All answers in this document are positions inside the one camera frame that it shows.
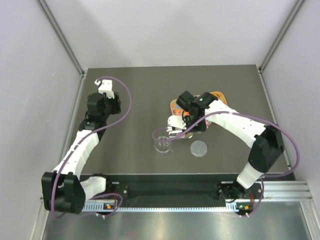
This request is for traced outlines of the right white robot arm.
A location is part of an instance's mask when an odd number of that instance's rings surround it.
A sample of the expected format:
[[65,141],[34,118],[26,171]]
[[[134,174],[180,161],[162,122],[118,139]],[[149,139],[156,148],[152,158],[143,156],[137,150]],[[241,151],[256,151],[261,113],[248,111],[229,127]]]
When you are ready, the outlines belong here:
[[234,201],[249,195],[252,185],[270,170],[285,150],[282,133],[273,123],[261,123],[241,116],[210,92],[194,96],[185,91],[176,104],[182,113],[167,120],[170,138],[185,138],[188,133],[205,132],[207,123],[213,123],[240,138],[250,148],[243,170],[230,186],[221,190],[221,196],[227,200]]

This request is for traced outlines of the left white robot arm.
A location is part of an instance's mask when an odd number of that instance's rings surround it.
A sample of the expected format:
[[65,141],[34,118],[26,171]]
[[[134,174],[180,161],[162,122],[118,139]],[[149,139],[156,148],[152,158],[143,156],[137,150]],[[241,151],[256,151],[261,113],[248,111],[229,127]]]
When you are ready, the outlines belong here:
[[114,191],[111,183],[99,174],[81,181],[82,170],[94,148],[101,141],[107,119],[121,112],[117,92],[107,95],[95,92],[87,97],[87,111],[76,137],[63,160],[41,178],[43,204],[47,211],[79,214],[85,202],[96,195],[109,198]]

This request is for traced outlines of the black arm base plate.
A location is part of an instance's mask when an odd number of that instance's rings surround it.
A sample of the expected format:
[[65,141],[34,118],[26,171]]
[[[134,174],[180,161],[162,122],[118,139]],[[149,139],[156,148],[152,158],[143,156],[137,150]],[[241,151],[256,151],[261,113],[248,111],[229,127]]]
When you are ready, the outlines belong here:
[[262,187],[255,182],[245,189],[229,173],[198,174],[110,174],[108,182],[126,198],[140,196],[208,196],[217,200],[259,199]]

